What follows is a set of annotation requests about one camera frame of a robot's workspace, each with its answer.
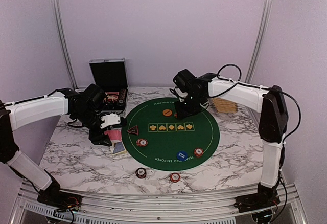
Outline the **orange-red 5 chip stack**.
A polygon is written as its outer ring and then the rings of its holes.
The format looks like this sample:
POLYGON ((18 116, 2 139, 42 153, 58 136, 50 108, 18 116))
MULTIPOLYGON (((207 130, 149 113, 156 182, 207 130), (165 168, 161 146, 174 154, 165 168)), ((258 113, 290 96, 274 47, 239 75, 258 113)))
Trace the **orange-red 5 chip stack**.
POLYGON ((177 172, 171 173, 170 176, 170 181, 173 183, 179 182, 180 181, 180 174, 177 172))

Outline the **red-backed playing card deck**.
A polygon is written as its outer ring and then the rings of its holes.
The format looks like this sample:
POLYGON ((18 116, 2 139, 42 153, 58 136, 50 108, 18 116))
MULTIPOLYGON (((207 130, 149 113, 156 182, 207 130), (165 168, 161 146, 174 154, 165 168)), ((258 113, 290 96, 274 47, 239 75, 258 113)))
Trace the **red-backed playing card deck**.
POLYGON ((122 140, 122 133, 120 129, 112 129, 104 132, 109 137, 110 142, 118 142, 122 140))

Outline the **red chip stack mat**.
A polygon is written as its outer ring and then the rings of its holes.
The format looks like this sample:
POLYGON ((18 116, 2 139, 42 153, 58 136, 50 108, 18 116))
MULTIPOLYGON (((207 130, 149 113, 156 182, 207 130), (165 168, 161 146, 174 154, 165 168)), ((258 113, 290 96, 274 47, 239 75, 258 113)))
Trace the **red chip stack mat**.
POLYGON ((148 145, 148 140, 140 138, 136 140, 136 145, 138 147, 146 147, 148 145))
POLYGON ((204 155, 204 150, 202 148, 195 148, 194 149, 194 156, 200 158, 204 155))

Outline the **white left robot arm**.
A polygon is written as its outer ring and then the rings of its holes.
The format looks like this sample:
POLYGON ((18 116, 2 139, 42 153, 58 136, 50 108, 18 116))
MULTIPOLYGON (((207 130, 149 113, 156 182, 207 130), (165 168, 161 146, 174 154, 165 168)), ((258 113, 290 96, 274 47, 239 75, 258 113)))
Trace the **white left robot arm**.
POLYGON ((60 184, 20 150, 13 131, 30 123, 68 114, 88 128, 89 140, 93 144, 110 147, 111 140, 105 134, 105 117, 97 114, 105 97, 99 86, 90 84, 82 92, 62 88, 43 97, 1 103, 1 162, 39 189, 38 201, 62 207, 78 196, 62 192, 60 184))

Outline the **dark red 100 chip stack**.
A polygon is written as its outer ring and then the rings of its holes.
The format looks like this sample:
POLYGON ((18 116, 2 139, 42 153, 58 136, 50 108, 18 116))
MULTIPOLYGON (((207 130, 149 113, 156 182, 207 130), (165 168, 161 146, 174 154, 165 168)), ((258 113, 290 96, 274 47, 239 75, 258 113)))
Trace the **dark red 100 chip stack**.
POLYGON ((146 172, 146 169, 145 168, 137 168, 136 171, 135 171, 135 174, 138 178, 145 178, 147 176, 147 172, 146 172))

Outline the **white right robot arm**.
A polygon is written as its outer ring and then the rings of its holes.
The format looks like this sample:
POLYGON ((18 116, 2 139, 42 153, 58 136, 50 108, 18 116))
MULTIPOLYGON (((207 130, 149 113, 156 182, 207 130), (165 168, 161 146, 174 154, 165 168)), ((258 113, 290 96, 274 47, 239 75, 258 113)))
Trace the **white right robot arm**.
POLYGON ((211 98, 222 98, 260 113, 259 135, 263 141, 263 169, 258 191, 237 197, 238 207, 271 206, 277 203, 279 171, 284 160, 288 111, 282 89, 233 81, 213 73, 195 77, 184 69, 173 78, 182 96, 175 102, 178 119, 198 114, 211 98))

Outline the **black triangular all-in button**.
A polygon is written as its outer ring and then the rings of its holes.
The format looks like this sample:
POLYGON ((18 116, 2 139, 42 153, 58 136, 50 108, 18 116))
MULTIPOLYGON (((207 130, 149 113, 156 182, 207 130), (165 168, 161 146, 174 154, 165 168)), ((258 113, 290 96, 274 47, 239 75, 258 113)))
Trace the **black triangular all-in button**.
POLYGON ((138 125, 134 125, 127 129, 127 133, 130 135, 139 135, 138 125))

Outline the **orange big blind button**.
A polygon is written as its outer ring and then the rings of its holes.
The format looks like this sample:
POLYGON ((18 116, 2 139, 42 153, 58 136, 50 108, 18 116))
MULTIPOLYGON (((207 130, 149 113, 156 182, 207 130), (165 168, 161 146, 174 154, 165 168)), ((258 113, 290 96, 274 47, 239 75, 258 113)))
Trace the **orange big blind button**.
POLYGON ((172 115, 172 111, 170 109, 165 109, 163 112, 164 116, 171 116, 172 115))

